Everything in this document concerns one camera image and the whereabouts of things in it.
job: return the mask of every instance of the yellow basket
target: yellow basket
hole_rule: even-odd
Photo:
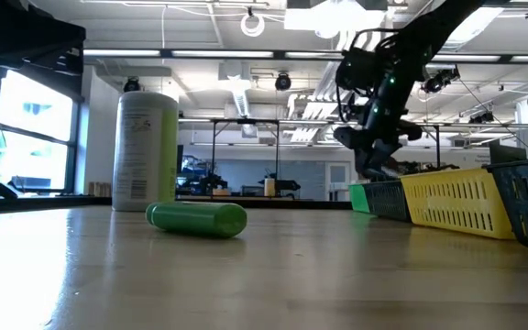
[[[401,181],[414,224],[514,239],[499,190],[486,170],[409,175]]]

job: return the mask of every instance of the green basket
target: green basket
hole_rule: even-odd
[[[366,191],[361,184],[351,184],[349,186],[349,197],[352,201],[352,207],[356,212],[370,213],[368,207],[368,200],[366,199]]]

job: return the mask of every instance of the bottle label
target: bottle label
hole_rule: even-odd
[[[114,198],[121,202],[158,200],[162,112],[121,108],[117,119]]]

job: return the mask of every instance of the workshop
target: workshop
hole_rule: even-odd
[[[528,0],[0,0],[0,329],[365,328],[528,328]]]

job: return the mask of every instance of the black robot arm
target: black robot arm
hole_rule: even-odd
[[[358,32],[388,31],[373,52],[357,49],[352,43],[344,52],[335,81],[339,88],[352,91],[345,109],[339,106],[342,120],[356,120],[362,127],[335,130],[335,138],[356,155],[356,170],[374,179],[389,177],[382,165],[402,145],[399,136],[421,138],[417,125],[401,120],[408,113],[407,100],[415,82],[424,80],[424,66],[444,46],[454,30],[480,7],[501,6],[510,0],[447,0],[434,11],[419,16],[402,29],[371,29]],[[356,95],[365,96],[364,105],[354,105]]]

